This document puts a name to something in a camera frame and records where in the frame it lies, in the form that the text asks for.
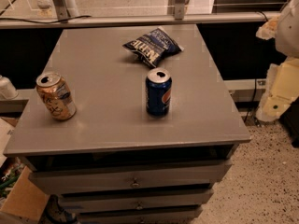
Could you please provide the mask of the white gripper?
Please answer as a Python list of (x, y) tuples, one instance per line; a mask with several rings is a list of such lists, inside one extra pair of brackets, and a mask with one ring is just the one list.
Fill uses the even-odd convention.
[(286, 56), (284, 63), (271, 63), (267, 71), (265, 92), (256, 111), (256, 118), (274, 121), (299, 97), (299, 0), (291, 0), (280, 16), (271, 18), (258, 28), (256, 36), (263, 40), (276, 37), (276, 49)]

